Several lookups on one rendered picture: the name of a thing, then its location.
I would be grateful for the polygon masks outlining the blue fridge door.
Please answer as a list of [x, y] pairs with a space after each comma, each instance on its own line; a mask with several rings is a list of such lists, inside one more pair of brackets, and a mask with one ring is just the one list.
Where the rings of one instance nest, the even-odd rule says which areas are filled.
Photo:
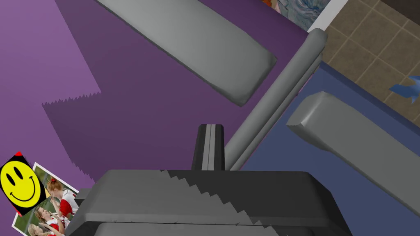
[[420, 236], [420, 217], [340, 158], [303, 141], [287, 128], [286, 122], [300, 102], [319, 91], [352, 106], [420, 155], [420, 127], [328, 64], [321, 63], [243, 170], [309, 172], [332, 193], [353, 236]]

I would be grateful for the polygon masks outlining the long grey bar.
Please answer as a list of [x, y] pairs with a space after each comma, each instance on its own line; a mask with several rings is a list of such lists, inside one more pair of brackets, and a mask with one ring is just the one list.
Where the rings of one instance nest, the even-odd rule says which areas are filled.
[[302, 46], [268, 88], [225, 146], [225, 170], [239, 170], [273, 128], [322, 60], [325, 31], [311, 30]]

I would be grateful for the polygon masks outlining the blue swirl painting picture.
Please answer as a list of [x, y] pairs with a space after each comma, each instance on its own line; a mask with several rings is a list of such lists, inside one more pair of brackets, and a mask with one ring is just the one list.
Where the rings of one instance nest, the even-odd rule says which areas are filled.
[[305, 31], [309, 31], [331, 0], [260, 0]]

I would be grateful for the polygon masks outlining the yellow smiley face magnet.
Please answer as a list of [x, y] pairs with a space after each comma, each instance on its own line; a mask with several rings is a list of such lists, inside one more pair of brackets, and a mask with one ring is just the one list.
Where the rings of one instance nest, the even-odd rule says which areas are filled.
[[0, 167], [0, 189], [20, 217], [47, 199], [45, 187], [21, 152]]

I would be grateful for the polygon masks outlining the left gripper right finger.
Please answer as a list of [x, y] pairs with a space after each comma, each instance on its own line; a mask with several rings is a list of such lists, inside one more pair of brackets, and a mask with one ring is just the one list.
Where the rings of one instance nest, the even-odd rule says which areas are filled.
[[210, 125], [209, 170], [225, 170], [224, 127]]

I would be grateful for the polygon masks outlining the photo magnet of girls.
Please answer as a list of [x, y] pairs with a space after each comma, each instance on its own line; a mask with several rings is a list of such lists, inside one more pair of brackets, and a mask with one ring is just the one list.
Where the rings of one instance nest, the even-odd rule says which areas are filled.
[[[37, 162], [34, 164], [33, 170], [35, 171], [38, 179], [41, 180], [42, 184], [46, 185], [47, 182], [51, 178], [53, 178], [62, 184], [65, 191], [73, 195], [77, 194], [78, 190], [68, 185], [62, 179], [58, 178], [56, 175], [54, 175], [52, 172], [48, 171], [47, 169], [39, 165]], [[48, 196], [47, 199], [39, 203], [29, 213], [23, 215], [22, 217], [16, 214], [14, 217], [13, 223], [11, 225], [12, 228], [14, 228], [17, 232], [19, 232], [23, 236], [31, 236], [28, 233], [28, 227], [31, 224], [38, 225], [41, 222], [41, 223], [46, 223], [48, 225], [56, 225], [57, 221], [55, 220], [55, 217], [57, 217], [59, 214], [60, 203], [58, 202], [57, 198], [54, 198], [54, 201], [56, 202], [56, 205], [57, 205], [57, 207], [54, 207], [54, 204], [51, 203], [52, 197], [49, 195], [49, 193], [47, 193], [46, 195]], [[53, 216], [50, 217], [49, 221], [44, 220], [40, 216], [37, 217], [37, 215], [40, 215], [38, 208], [42, 208], [44, 212], [51, 212], [53, 214]]]

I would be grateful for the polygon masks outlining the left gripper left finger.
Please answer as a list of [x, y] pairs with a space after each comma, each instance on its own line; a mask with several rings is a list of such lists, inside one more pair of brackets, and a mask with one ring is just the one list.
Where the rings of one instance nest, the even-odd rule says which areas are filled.
[[207, 170], [209, 157], [210, 124], [199, 125], [191, 170]]

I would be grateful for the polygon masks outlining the blue fish-shaped magnet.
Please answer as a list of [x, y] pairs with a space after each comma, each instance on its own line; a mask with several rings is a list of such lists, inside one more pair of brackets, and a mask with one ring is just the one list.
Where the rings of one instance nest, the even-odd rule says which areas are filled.
[[409, 79], [415, 84], [410, 86], [395, 84], [389, 90], [404, 98], [411, 98], [411, 103], [414, 103], [420, 95], [420, 76], [409, 76]]

